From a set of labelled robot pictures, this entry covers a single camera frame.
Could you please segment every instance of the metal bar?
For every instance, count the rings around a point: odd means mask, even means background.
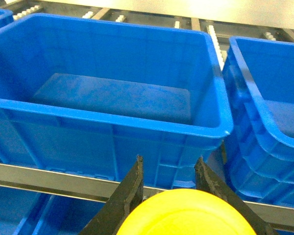
[[[110,11],[110,8],[103,8],[100,11],[98,11],[93,17],[93,20],[100,20],[102,19],[108,12]]]
[[[143,157],[138,156],[103,208],[79,235],[115,235],[128,215],[143,201]]]
[[[0,186],[106,202],[120,183],[21,166],[0,164]],[[144,186],[144,197],[166,189]],[[294,231],[294,209],[245,202],[274,228]]]
[[[284,37],[287,41],[294,43],[294,32],[288,28],[282,28],[279,30],[279,33]]]
[[[191,18],[192,30],[201,31],[200,22],[198,18]]]
[[[9,188],[106,202],[118,185],[114,181],[0,164],[0,186]],[[144,187],[144,196],[161,191],[164,189]]]
[[[264,221],[275,229],[294,232],[294,208],[245,202]]]

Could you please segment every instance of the yellow object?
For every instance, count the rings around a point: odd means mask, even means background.
[[[195,189],[174,189],[140,204],[117,235],[256,235],[232,206]]]

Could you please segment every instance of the white roller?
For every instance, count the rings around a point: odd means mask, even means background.
[[[176,21],[174,24],[174,28],[180,28],[180,21]]]

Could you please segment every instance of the metal frame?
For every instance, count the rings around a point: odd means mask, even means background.
[[[120,183],[78,175],[0,164],[0,186],[106,202]],[[144,186],[144,197],[166,189]],[[274,228],[294,232],[294,209],[245,202]]]

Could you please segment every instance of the crate bottom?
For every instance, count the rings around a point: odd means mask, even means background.
[[[188,90],[145,83],[55,73],[29,102],[192,124]]]

